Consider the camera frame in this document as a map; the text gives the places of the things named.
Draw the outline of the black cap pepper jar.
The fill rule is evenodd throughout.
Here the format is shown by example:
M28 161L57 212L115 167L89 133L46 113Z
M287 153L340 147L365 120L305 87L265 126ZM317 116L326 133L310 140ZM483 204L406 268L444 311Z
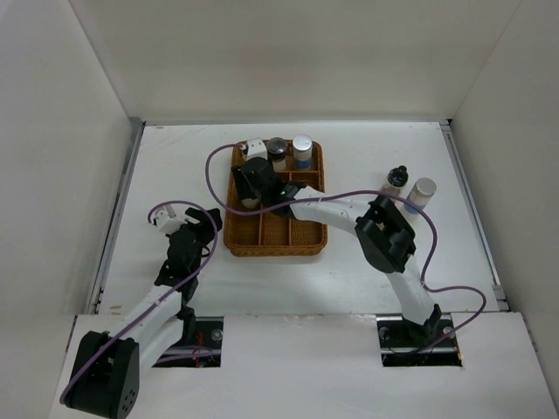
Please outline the black cap pepper jar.
M259 199L258 198L242 198L240 203L249 210L254 210L259 206Z

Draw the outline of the black cap salt grinder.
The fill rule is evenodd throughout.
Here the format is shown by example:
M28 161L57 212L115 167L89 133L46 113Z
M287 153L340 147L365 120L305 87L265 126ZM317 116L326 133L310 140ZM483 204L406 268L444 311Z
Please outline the black cap salt grinder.
M283 138L274 137L267 144L268 161L273 165L275 171L285 171L287 169L286 153L287 142Z

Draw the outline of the silver cap blue label bottle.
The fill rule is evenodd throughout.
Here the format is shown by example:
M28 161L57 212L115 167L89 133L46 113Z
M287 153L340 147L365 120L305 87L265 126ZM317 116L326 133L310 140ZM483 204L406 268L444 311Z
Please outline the silver cap blue label bottle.
M313 146L313 141L307 135L299 134L293 138L293 165L297 169L309 169L311 167Z

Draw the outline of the small black cap bottle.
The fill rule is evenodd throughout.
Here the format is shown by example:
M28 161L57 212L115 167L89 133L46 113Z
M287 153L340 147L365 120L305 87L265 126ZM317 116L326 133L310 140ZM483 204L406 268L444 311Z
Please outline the small black cap bottle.
M409 181L408 170L404 165L393 168L386 176L381 191L400 196Z

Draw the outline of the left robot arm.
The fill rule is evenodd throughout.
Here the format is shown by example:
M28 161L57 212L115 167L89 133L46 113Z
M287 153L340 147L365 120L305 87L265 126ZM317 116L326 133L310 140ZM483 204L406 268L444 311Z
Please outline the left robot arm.
M69 409L126 418L136 404L142 375L153 366L219 356L219 341L198 329L189 306L197 275L209 262L223 227L219 209L189 203L180 218L166 203L148 219L169 240L167 256L147 296L120 323L82 337L59 398Z

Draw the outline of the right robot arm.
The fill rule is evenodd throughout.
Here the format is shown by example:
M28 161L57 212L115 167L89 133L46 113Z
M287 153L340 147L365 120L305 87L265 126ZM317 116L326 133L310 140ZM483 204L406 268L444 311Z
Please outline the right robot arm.
M231 172L241 200L256 199L275 216L321 223L355 236L366 261L386 275L397 295L407 339L425 346L436 336L441 310L420 279L415 231L390 198L377 196L370 203L348 197L329 200L302 182L283 181L262 157Z

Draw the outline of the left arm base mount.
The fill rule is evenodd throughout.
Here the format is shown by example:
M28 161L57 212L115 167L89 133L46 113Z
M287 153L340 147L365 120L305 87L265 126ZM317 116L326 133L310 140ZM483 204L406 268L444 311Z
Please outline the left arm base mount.
M223 341L223 317L196 317L187 323L183 337L158 357L154 367L220 367Z

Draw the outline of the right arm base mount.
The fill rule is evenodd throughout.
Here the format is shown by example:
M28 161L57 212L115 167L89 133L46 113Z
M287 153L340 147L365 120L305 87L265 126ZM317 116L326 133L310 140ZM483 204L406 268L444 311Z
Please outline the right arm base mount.
M430 337L411 331L398 316L378 317L377 335L384 367L461 367L462 359L455 334L441 339L453 329L450 315L443 315Z

